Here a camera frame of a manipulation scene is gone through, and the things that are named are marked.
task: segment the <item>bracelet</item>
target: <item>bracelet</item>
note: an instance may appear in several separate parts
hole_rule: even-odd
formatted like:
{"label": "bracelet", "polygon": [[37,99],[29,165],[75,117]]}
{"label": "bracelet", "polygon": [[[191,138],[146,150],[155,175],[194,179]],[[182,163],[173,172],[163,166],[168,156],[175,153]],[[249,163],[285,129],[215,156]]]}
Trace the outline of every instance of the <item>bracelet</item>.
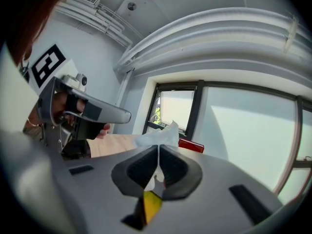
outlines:
{"label": "bracelet", "polygon": [[29,120],[29,118],[27,118],[27,121],[28,121],[28,123],[31,124],[33,127],[39,127],[39,125],[35,125],[35,124],[31,123],[30,120]]}

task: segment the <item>red box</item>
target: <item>red box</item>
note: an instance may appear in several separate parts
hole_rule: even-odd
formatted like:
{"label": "red box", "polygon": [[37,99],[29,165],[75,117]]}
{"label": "red box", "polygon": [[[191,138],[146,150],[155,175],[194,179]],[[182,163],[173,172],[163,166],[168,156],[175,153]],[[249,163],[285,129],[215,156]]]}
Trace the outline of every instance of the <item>red box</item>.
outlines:
{"label": "red box", "polygon": [[189,141],[187,139],[180,138],[179,139],[179,147],[183,147],[195,152],[203,153],[204,152],[204,145]]}

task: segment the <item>glass pane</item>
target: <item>glass pane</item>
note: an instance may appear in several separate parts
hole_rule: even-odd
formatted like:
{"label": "glass pane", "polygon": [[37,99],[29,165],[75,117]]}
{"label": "glass pane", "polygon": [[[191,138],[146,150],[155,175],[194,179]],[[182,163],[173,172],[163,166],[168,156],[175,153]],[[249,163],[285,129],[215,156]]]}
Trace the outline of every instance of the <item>glass pane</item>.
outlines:
{"label": "glass pane", "polygon": [[293,168],[285,186],[278,195],[283,204],[297,197],[302,190],[310,173],[310,168]]}
{"label": "glass pane", "polygon": [[194,91],[163,91],[151,115],[151,122],[167,126],[174,120],[185,131],[189,121]]}
{"label": "glass pane", "polygon": [[312,113],[303,110],[302,117],[302,135],[297,160],[303,160],[306,156],[312,157]]}
{"label": "glass pane", "polygon": [[205,154],[232,162],[273,190],[291,151],[294,101],[240,89],[207,89],[198,119],[201,130],[193,141],[205,146]]}

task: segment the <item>table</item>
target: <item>table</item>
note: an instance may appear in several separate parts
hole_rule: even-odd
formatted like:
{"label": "table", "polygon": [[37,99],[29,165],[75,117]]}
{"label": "table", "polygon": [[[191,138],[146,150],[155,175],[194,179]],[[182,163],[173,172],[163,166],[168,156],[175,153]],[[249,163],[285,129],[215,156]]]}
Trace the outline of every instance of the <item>table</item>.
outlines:
{"label": "table", "polygon": [[137,136],[108,134],[104,139],[88,139],[91,157],[112,155],[134,149],[132,141]]}

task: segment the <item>plastic bag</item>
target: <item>plastic bag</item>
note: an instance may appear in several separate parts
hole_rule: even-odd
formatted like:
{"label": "plastic bag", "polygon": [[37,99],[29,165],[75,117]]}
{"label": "plastic bag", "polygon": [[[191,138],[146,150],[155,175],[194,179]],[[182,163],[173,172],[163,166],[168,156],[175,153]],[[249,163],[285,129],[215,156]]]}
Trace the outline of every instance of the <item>plastic bag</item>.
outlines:
{"label": "plastic bag", "polygon": [[[170,146],[178,146],[179,143],[179,126],[176,122],[172,121],[172,123],[165,127],[161,131],[154,131],[151,133],[147,133],[141,135],[133,140],[133,144],[136,147],[140,146],[150,146],[150,145],[158,145],[158,154],[159,154],[159,146],[170,145]],[[160,165],[159,165],[159,155],[158,155],[158,165],[157,168],[151,177],[150,181],[148,182],[147,186],[145,187],[145,191],[151,191],[155,187],[155,180],[154,177],[159,182],[164,181],[164,173],[162,172]]]}

